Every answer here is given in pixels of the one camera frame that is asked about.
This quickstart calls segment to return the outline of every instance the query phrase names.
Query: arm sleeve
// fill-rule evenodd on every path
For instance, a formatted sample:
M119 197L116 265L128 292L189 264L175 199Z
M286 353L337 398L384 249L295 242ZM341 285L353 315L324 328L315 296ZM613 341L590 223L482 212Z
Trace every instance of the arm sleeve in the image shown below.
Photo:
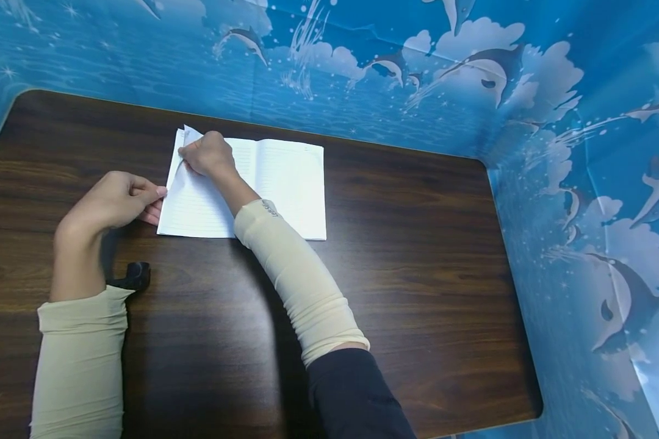
M416 436L368 351L341 349L308 367L310 401L329 439Z
M30 438L120 438L124 300L132 292L108 286L37 310L43 338Z
M234 233L256 255L278 291L306 366L342 343L370 347L325 264L272 202L257 199L242 207Z

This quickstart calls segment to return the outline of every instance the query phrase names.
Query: wood grain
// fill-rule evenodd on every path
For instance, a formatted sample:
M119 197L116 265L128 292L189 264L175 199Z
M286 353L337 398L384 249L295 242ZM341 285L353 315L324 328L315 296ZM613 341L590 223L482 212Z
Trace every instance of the wood grain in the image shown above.
M532 419L542 402L486 172L474 160L45 91L0 134L0 438L25 437L60 218L106 171L166 181L176 128L325 147L328 241L347 296L419 438ZM316 438L300 347L235 240L132 224L146 260L123 353L128 438Z

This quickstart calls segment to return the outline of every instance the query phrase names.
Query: notebook page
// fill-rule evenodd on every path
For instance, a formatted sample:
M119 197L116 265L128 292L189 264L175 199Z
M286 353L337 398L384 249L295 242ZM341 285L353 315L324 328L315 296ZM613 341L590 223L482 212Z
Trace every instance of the notebook page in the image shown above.
M167 180L168 194L159 219L159 235L188 237L234 237L232 217L225 200L206 176L180 165L178 145L187 145L201 138L196 130L186 127L176 135ZM237 170L248 184L256 176L256 142L227 139Z
M306 240L326 240L324 148L260 140L256 191Z

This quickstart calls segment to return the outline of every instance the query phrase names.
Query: blue wall panel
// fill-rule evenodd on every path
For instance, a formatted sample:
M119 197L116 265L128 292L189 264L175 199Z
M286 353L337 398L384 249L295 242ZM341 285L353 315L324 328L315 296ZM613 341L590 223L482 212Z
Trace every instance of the blue wall panel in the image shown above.
M545 411L464 436L659 437L659 0L0 0L30 88L482 160Z

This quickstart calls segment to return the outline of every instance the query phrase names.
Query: open notebook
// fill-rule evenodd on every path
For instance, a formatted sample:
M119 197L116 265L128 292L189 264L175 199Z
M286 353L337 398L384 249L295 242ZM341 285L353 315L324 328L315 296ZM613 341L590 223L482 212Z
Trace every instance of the open notebook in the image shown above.
M189 126L176 133L159 235L234 237L233 218L222 195L208 177L181 166L178 148L201 137ZM284 140L226 140L249 186L271 200L303 238L326 240L324 149Z

